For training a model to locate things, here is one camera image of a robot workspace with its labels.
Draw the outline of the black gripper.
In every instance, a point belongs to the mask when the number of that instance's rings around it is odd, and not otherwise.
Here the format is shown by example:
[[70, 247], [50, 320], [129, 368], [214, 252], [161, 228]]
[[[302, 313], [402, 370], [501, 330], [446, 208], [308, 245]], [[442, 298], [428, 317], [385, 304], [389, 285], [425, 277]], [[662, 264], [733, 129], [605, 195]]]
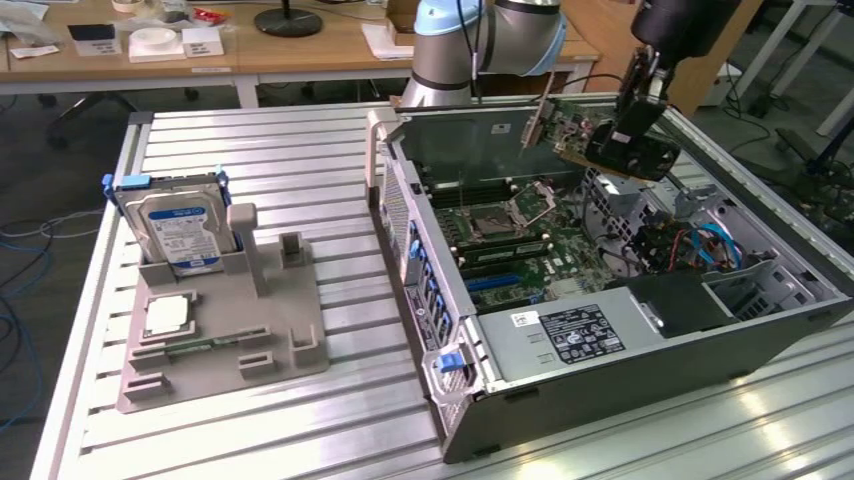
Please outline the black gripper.
[[645, 136], [661, 117], [666, 102], [656, 99], [620, 100], [614, 118], [594, 131], [593, 161], [626, 161], [638, 139]]

